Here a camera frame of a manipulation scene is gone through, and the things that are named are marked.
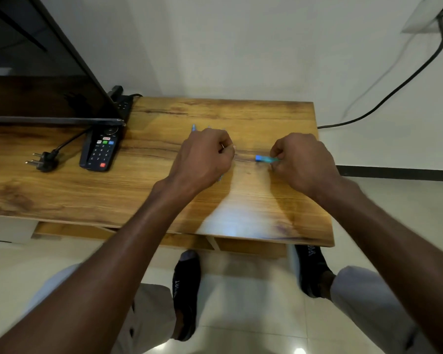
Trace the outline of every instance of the sock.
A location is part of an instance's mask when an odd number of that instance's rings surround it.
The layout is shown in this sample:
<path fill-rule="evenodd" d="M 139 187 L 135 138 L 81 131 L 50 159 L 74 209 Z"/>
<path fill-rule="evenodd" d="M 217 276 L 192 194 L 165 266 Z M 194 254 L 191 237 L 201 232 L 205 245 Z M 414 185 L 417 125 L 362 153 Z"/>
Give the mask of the sock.
<path fill-rule="evenodd" d="M 201 277 L 198 254 L 193 250 L 185 251 L 180 256 L 172 277 L 174 309 L 180 310 L 184 316 L 184 326 L 177 338 L 182 342 L 189 340 L 195 332 L 197 293 Z"/>
<path fill-rule="evenodd" d="M 321 297 L 318 283 L 325 271 L 330 271 L 325 257 L 318 246 L 295 245 L 295 253 L 290 254 L 293 267 L 302 292 L 312 298 Z"/>

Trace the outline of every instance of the forearm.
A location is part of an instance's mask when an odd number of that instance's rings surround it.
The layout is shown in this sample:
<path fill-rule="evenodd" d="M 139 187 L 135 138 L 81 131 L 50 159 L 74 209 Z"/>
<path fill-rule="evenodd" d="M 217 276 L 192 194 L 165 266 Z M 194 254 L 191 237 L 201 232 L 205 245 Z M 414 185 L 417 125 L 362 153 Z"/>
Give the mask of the forearm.
<path fill-rule="evenodd" d="M 0 354 L 110 352 L 157 246 L 191 200 L 180 189 L 157 183 L 112 238 L 0 338 Z"/>
<path fill-rule="evenodd" d="M 443 351 L 443 251 L 393 219 L 347 179 L 315 200 L 350 234 L 431 342 Z"/>

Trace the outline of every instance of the blue pen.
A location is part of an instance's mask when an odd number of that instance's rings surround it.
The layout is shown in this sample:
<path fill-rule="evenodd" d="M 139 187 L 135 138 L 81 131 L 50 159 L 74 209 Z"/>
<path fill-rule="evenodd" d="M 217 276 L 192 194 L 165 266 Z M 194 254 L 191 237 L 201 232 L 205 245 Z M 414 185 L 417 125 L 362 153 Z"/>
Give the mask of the blue pen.
<path fill-rule="evenodd" d="M 269 163 L 269 164 L 273 163 L 274 161 L 279 161 L 279 159 L 277 159 L 277 158 L 265 157 L 265 156 L 262 156 L 262 155 L 256 155 L 254 160 L 255 161 L 261 161 L 263 163 Z"/>

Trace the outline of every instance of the wooden table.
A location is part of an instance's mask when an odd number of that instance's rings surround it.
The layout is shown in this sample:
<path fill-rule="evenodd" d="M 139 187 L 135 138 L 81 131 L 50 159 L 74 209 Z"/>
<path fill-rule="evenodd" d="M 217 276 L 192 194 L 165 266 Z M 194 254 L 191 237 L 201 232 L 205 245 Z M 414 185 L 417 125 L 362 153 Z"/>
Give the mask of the wooden table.
<path fill-rule="evenodd" d="M 54 172 L 25 165 L 32 153 L 50 151 L 79 129 L 0 126 L 0 215 L 118 228 L 167 176 L 192 124 L 226 129 L 237 148 L 235 161 L 169 232 L 334 246 L 330 216 L 267 164 L 254 162 L 290 132 L 317 136 L 313 103 L 305 102 L 140 98 L 106 173 L 78 166 L 83 138 L 62 149 Z"/>

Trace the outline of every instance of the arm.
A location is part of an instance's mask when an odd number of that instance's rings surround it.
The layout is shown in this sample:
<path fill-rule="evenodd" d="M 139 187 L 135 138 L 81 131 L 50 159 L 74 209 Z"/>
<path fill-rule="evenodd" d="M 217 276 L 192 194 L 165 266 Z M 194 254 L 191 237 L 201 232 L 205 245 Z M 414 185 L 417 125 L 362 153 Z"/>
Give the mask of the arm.
<path fill-rule="evenodd" d="M 273 170 L 349 233 L 435 348 L 443 353 L 443 251 L 393 219 L 338 173 L 311 134 L 279 139 Z"/>
<path fill-rule="evenodd" d="M 162 237 L 195 195 L 230 169 L 231 144 L 226 131 L 192 132 L 169 176 L 112 238 L 0 338 L 0 354 L 109 353 Z"/>

